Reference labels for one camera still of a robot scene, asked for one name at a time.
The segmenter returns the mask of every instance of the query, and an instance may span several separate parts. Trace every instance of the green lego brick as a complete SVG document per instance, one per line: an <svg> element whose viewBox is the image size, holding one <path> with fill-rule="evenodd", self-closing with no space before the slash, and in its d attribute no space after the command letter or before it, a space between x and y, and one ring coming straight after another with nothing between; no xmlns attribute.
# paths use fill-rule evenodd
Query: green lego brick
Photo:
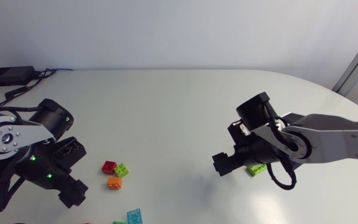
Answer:
<svg viewBox="0 0 358 224"><path fill-rule="evenodd" d="M114 171L116 172L117 176L123 178L125 175L129 173L127 167L124 164L120 164L116 168L114 168Z"/></svg>
<svg viewBox="0 0 358 224"><path fill-rule="evenodd" d="M249 166L249 167L247 167L247 171L250 175L255 177L256 175L263 172L266 168L267 168L267 166L265 164L257 165L257 166Z"/></svg>

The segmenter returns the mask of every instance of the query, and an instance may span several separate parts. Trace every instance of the black box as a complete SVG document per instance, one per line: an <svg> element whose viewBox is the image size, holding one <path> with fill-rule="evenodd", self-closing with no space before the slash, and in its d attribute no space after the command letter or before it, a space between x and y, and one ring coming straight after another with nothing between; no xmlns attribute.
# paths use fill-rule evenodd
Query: black box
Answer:
<svg viewBox="0 0 358 224"><path fill-rule="evenodd" d="M33 66L0 68L0 86L27 85L34 72Z"/></svg>

